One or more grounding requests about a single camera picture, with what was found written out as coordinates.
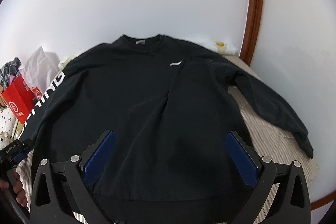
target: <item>human hand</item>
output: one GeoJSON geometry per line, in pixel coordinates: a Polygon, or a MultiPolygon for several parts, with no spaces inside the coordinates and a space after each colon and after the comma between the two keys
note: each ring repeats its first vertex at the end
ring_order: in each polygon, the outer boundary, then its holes
{"type": "MultiPolygon", "coordinates": [[[[14,177],[16,178],[16,183],[13,186],[13,191],[16,196],[16,201],[21,204],[22,207],[25,207],[28,203],[28,200],[26,198],[26,192],[22,189],[22,182],[20,181],[20,175],[14,171],[14,177]]],[[[0,188],[1,189],[8,189],[9,183],[7,181],[3,181],[0,179],[0,188]]]]}

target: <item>brown wooden trim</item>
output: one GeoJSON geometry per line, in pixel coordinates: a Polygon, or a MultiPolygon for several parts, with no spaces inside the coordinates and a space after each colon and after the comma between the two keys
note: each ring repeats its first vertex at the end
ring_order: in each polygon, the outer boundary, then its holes
{"type": "Polygon", "coordinates": [[[328,203],[332,202],[336,200],[336,190],[333,191],[332,193],[330,193],[329,195],[326,195],[325,197],[323,198],[320,198],[319,200],[317,201],[314,201],[310,204],[310,210],[315,210],[315,209],[318,209],[324,205],[327,205],[328,203]]]}
{"type": "Polygon", "coordinates": [[[250,65],[257,43],[263,0],[249,0],[243,45],[239,58],[250,65]]]}

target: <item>black sweatshirt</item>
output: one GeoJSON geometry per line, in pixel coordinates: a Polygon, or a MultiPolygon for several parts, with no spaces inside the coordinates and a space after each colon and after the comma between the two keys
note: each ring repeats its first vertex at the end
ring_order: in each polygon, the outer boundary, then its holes
{"type": "Polygon", "coordinates": [[[191,42],[124,35],[71,61],[35,106],[20,137],[35,142],[32,180],[42,159],[81,155],[108,129],[117,144],[92,190],[115,223],[228,221],[251,188],[225,135],[252,145],[229,85],[313,157],[301,120],[261,81],[191,42]]]}

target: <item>sweatshirt's left sleeve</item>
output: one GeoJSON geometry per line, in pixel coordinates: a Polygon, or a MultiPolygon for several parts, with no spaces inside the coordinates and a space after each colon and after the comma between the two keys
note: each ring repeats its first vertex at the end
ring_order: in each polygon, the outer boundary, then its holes
{"type": "Polygon", "coordinates": [[[313,158],[308,130],[284,98],[223,57],[211,62],[210,67],[223,87],[236,85],[260,117],[283,130],[292,132],[299,147],[311,159],[313,158]]]}

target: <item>round metal pivot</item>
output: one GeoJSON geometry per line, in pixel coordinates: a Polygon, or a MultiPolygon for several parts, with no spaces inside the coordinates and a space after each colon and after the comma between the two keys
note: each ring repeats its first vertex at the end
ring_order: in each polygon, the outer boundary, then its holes
{"type": "Polygon", "coordinates": [[[294,161],[293,163],[296,167],[300,167],[301,166],[301,163],[297,160],[294,161]]]}
{"type": "Polygon", "coordinates": [[[76,162],[79,160],[79,156],[78,155],[73,155],[70,159],[72,162],[76,162]]]}
{"type": "Polygon", "coordinates": [[[41,160],[41,165],[46,165],[46,164],[47,164],[47,162],[48,162],[48,160],[47,160],[47,159],[43,159],[43,160],[41,160]]]}
{"type": "Polygon", "coordinates": [[[267,156],[263,156],[262,158],[262,161],[265,162],[266,164],[270,163],[271,162],[271,159],[267,156]]]}

